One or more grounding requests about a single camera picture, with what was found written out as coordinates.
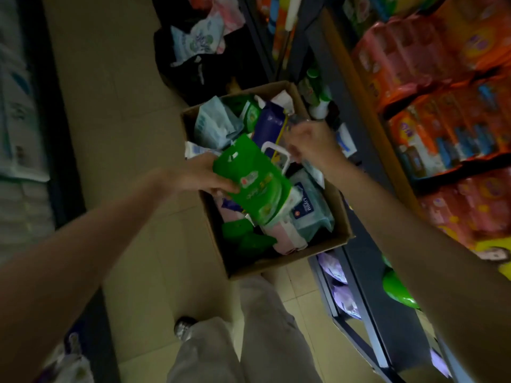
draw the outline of cardboard box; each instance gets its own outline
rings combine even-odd
[[[242,95],[242,94],[257,94],[262,99],[269,101],[280,93],[286,90],[293,98],[294,109],[298,115],[304,118],[309,118],[307,109],[305,108],[302,98],[298,93],[296,85],[287,81],[269,83],[267,85],[254,87],[252,89],[244,90],[242,92],[231,94],[228,96]],[[190,107],[181,113],[181,121],[184,130],[184,136],[188,141],[194,141],[193,133],[195,127],[195,120],[199,113],[200,105]],[[332,184],[325,181],[325,190],[323,191],[324,198],[326,199],[330,211],[335,219],[335,226],[332,233],[326,229],[320,229],[316,236],[309,243],[309,246],[301,251],[294,252],[289,255],[280,255],[275,252],[275,256],[268,259],[260,259],[257,262],[234,269],[229,263],[229,257],[233,256],[231,248],[224,242],[222,238],[221,225],[223,220],[218,212],[213,198],[208,193],[200,192],[200,198],[204,207],[204,212],[208,219],[208,230],[213,240],[218,260],[224,264],[226,275],[229,279],[238,279],[252,274],[258,274],[265,270],[284,266],[296,260],[309,257],[321,253],[323,251],[331,250],[340,245],[346,244],[353,236],[348,222],[348,216],[341,199],[341,195],[337,188]]]

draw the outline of grey pants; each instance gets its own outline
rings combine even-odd
[[[220,317],[195,324],[167,383],[320,383],[305,338],[275,288],[261,276],[240,282],[245,317],[241,360]]]

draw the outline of hand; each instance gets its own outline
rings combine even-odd
[[[177,174],[177,190],[199,190],[211,194],[218,192],[238,193],[239,187],[231,180],[213,172],[213,153],[203,153],[186,161],[185,168]]]
[[[284,140],[297,162],[307,160],[323,173],[332,165],[346,160],[326,122],[299,123],[284,133]]]

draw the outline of tiled floor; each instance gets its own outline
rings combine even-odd
[[[88,208],[117,197],[150,167],[183,161],[182,100],[160,80],[150,0],[44,0],[73,146]],[[176,196],[157,212],[105,280],[122,380],[161,382],[179,343],[174,319],[243,318],[236,284],[212,250],[198,196]],[[275,284],[325,382],[380,382],[325,313],[305,260],[275,271]],[[364,334],[361,322],[354,327]]]

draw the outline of white bottle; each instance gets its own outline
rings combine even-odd
[[[319,104],[317,106],[310,106],[309,113],[314,119],[325,119],[328,115],[328,104],[332,99],[325,90],[319,95]]]

